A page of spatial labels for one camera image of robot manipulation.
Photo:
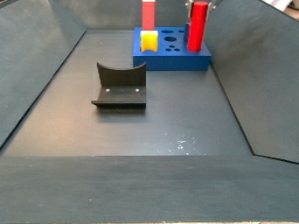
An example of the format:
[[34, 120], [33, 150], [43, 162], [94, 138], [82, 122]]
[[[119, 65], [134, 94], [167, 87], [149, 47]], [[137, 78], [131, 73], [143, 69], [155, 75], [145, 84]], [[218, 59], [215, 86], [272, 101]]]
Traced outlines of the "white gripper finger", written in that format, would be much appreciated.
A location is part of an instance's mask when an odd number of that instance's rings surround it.
[[211, 0], [211, 2], [209, 3], [209, 13], [211, 13], [217, 9], [217, 2], [218, 0]]
[[186, 0], [189, 21], [191, 21], [191, 18], [193, 18], [193, 3], [194, 3], [194, 0]]

